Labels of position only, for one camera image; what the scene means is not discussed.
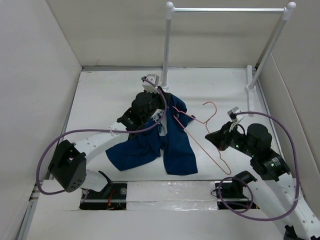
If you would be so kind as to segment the blue t shirt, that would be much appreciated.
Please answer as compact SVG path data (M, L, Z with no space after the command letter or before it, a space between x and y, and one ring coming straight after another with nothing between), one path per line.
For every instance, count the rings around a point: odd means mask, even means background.
M197 161L184 128L193 121L185 115L186 104L171 95L165 117L157 127L137 134L105 151L110 162L125 171L163 156L167 174L186 176L198 173Z

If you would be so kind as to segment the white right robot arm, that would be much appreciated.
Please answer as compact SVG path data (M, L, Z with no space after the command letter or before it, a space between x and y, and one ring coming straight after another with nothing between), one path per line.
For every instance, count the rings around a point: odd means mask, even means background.
M218 131L209 133L205 139L218 150L231 147L251 158L250 165L271 189L262 190L257 180L247 170L235 175L231 191L237 197L247 192L252 200L284 234L286 240L318 240L320 221L306 203L298 180L282 158L271 148L272 135L259 123L252 123L245 133L237 130L237 125L227 122Z

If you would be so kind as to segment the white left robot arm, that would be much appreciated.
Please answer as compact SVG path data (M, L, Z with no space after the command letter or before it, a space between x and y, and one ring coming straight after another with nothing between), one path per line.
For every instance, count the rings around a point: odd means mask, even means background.
M160 121L154 120L154 116L168 108L170 98L171 94L166 92L138 93L131 107L107 129L94 130L92 136L77 142L59 143L48 171L68 193L81 188L107 198L112 191L112 181L102 171L87 169L87 164L129 137L155 127Z

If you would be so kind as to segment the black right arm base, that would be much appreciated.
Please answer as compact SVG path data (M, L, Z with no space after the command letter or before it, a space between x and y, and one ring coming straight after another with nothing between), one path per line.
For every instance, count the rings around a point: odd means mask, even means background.
M242 182L239 182L234 178L228 178L222 182L221 187L219 187L219 184L219 181L215 182L215 189L213 189L210 193L213 197L217 198L217 206L219 210L226 210L227 207L222 203L218 194L218 189L220 189L221 196L224 201L233 210L236 210L240 213L245 213L249 209L258 209L258 206L254 202L251 204L251 199L243 194L245 186Z

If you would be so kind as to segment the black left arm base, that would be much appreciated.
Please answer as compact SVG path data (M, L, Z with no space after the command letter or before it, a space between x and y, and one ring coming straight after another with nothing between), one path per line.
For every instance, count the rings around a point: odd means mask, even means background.
M127 209L127 190L126 181L113 182L102 171L93 172L99 177L98 186L103 186L101 191L83 189L79 208L81 210L107 210L124 211Z

